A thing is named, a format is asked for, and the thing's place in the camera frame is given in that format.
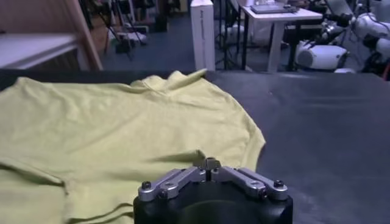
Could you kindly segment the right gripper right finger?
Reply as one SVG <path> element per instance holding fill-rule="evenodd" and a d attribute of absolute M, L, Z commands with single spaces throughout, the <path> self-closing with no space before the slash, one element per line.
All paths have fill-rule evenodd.
<path fill-rule="evenodd" d="M 211 179 L 215 182 L 233 183 L 247 196 L 252 198 L 270 198 L 276 201 L 288 199 L 288 187 L 280 180 L 268 179 L 248 168 L 234 168 L 221 166 L 215 161 L 217 167 L 211 168 Z"/>

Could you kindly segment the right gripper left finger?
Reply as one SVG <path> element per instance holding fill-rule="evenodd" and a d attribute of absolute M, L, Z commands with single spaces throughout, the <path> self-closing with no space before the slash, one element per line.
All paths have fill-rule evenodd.
<path fill-rule="evenodd" d="M 175 198 L 190 183 L 200 183 L 207 179 L 207 162 L 205 158 L 186 169 L 172 169 L 154 181 L 144 181 L 138 188 L 138 199 L 150 202 L 157 197 Z"/>

